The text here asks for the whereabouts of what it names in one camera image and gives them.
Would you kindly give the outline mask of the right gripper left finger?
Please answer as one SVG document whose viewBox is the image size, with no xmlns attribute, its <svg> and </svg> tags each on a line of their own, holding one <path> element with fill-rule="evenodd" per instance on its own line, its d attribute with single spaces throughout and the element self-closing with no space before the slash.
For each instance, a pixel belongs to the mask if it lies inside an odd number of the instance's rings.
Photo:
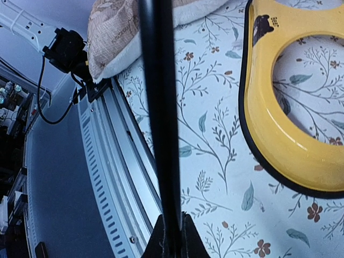
<svg viewBox="0 0 344 258">
<path fill-rule="evenodd" d="M 163 215 L 159 215 L 149 238 L 143 258 L 167 257 L 165 252 L 165 232 Z"/>
</svg>

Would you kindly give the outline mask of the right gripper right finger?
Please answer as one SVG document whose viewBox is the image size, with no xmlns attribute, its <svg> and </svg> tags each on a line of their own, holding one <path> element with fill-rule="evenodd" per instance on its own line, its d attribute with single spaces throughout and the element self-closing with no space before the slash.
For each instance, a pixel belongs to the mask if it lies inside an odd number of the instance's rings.
<svg viewBox="0 0 344 258">
<path fill-rule="evenodd" d="M 191 215 L 182 212 L 182 249 L 181 257 L 210 258 Z"/>
</svg>

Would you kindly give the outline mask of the black tent pole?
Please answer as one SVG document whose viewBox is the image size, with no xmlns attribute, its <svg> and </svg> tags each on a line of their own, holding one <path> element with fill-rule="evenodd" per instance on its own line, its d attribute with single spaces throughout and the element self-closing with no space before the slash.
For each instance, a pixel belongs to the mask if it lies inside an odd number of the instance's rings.
<svg viewBox="0 0 344 258">
<path fill-rule="evenodd" d="M 164 254 L 182 256 L 173 5 L 139 1 L 150 128 L 161 196 Z"/>
</svg>

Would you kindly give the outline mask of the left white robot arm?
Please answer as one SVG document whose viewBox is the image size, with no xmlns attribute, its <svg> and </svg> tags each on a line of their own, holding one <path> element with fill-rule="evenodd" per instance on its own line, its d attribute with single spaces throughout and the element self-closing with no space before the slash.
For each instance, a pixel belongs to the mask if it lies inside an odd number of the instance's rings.
<svg viewBox="0 0 344 258">
<path fill-rule="evenodd" d="M 44 55 L 56 37 L 56 27 L 41 21 L 11 1 L 1 1 L 1 26 L 13 35 L 25 39 L 37 52 Z"/>
</svg>

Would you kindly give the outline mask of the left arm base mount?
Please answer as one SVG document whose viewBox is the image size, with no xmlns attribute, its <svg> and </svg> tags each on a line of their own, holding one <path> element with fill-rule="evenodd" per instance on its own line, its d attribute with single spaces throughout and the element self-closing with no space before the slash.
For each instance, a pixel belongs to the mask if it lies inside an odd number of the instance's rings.
<svg viewBox="0 0 344 258">
<path fill-rule="evenodd" d="M 44 57 L 49 63 L 63 73 L 78 76 L 85 83 L 85 92 L 91 103 L 112 87 L 110 78 L 93 82 L 89 71 L 88 54 L 84 50 L 86 44 L 83 38 L 75 31 L 57 28 L 55 37 L 50 46 L 43 47 Z"/>
</svg>

